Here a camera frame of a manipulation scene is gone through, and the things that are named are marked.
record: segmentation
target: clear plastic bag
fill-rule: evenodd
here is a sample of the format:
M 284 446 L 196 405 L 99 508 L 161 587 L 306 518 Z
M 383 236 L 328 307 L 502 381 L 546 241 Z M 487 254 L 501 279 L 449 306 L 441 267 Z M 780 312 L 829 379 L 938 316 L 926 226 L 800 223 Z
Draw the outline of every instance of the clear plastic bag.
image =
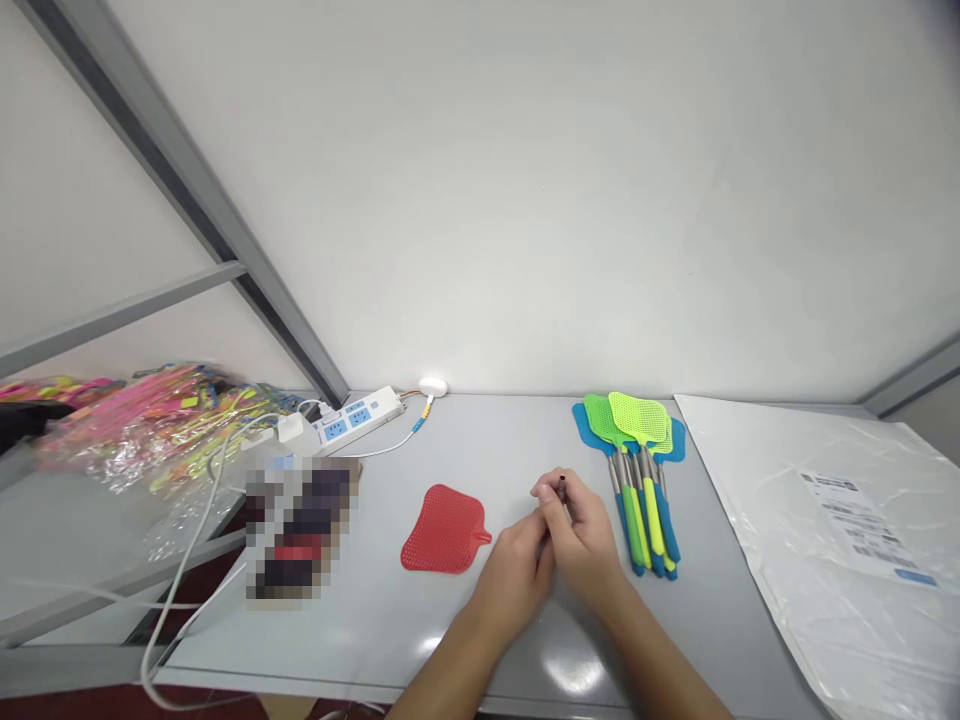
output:
M 177 551 L 195 528 L 212 483 L 207 463 L 216 455 L 219 466 L 231 433 L 268 413 L 287 412 L 299 400 L 207 365 L 167 365 L 56 424 L 39 441 L 38 459 L 47 470 L 97 477 L 116 493 L 137 487 L 162 499 L 166 517 L 146 537 L 156 560 Z M 249 432 L 275 423 L 275 417 L 264 418 Z M 236 433 L 227 447 L 228 472 L 244 436 Z M 217 493 L 205 535 L 242 497 L 239 490 Z

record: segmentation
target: red floor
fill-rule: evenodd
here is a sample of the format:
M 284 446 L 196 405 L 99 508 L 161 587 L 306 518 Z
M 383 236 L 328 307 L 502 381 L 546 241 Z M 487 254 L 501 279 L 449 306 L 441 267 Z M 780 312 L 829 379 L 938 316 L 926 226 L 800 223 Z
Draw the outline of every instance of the red floor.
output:
M 163 696 L 181 705 L 201 704 L 235 696 L 223 690 L 161 686 Z M 317 720 L 328 712 L 346 707 L 342 700 L 318 700 L 309 715 Z M 137 685 L 115 685 L 95 690 L 37 695 L 35 697 L 0 700 L 0 718 L 3 720 L 267 720 L 263 706 L 255 697 L 239 700 L 206 710 L 169 712 L 158 708 Z M 350 712 L 350 718 L 372 720 L 373 715 L 360 707 Z

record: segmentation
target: black object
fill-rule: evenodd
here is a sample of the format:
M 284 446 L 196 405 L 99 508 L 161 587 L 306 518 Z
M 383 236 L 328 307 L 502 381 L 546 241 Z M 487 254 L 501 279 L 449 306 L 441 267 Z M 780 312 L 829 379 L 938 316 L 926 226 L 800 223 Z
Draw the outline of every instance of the black object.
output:
M 43 435 L 48 420 L 65 418 L 75 409 L 53 400 L 0 402 L 0 455 L 24 438 Z

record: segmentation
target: table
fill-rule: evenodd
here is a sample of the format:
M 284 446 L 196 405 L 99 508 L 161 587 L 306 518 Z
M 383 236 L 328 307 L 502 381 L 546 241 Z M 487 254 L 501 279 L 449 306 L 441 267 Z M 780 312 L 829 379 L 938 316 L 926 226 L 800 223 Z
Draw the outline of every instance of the table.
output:
M 577 401 L 482 395 L 437 400 L 410 442 L 364 461 L 349 530 L 319 598 L 300 611 L 248 609 L 238 580 L 173 651 L 158 684 L 396 700 L 469 597 L 492 547 L 481 548 L 459 576 L 404 570 L 400 549 L 429 487 L 443 483 L 477 497 L 486 509 L 486 528 L 496 536 L 535 507 L 528 491 L 541 473 L 572 467 L 604 498 L 619 526 L 606 459 L 577 434 L 570 412 Z M 397 442 L 423 402 L 415 398 L 403 416 L 343 452 Z M 680 417 L 675 403 L 665 404 Z M 859 408 L 809 407 L 870 417 Z M 683 552 L 680 579 L 629 573 L 631 582 L 736 716 L 829 717 L 766 612 L 696 447 L 688 443 L 687 459 L 666 470 Z M 622 533 L 615 535 L 627 569 Z M 558 579 L 539 618 L 504 656 L 481 710 L 619 720 L 632 717 L 624 688 L 611 642 Z

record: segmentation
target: gray metal bar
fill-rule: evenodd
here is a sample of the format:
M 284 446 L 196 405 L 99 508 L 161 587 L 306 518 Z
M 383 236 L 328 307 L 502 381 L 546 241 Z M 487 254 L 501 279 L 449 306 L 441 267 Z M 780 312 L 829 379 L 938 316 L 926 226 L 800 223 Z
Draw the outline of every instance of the gray metal bar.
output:
M 859 404 L 881 420 L 960 375 L 960 339 L 922 359 Z
M 245 269 L 233 261 L 185 277 L 156 290 L 112 303 L 89 315 L 0 345 L 0 378 L 72 350 L 101 335 L 113 332 L 168 308 L 194 295 L 243 275 Z
M 190 553 L 186 569 L 202 565 L 215 557 L 241 547 L 246 542 L 246 530 L 237 530 L 229 535 L 208 540 L 197 545 Z M 157 562 L 144 563 L 133 570 L 117 575 L 97 587 L 118 595 L 130 596 L 151 588 L 164 580 L 172 579 L 183 553 L 177 553 Z M 106 598 L 76 592 L 39 605 L 30 610 L 0 620 L 0 647 L 14 648 L 34 638 L 46 635 L 62 625 L 96 612 L 113 601 Z
M 314 388 L 339 408 L 346 380 L 105 3 L 15 2 L 207 251 L 247 268 L 237 289 Z
M 156 647 L 151 663 L 164 651 Z M 144 649 L 130 645 L 46 645 L 0 650 L 0 698 L 44 695 L 140 680 Z

